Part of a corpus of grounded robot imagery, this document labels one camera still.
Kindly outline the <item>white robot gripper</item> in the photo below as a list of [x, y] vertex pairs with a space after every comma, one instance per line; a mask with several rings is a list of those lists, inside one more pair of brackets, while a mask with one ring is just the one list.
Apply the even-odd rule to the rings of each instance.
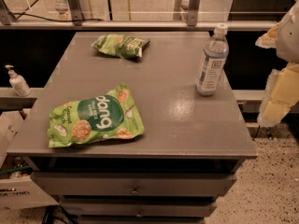
[[277, 47], [277, 56], [289, 62], [281, 71], [273, 69], [266, 82], [257, 121], [261, 127], [270, 128], [299, 102], [299, 1], [255, 45], [263, 49]]

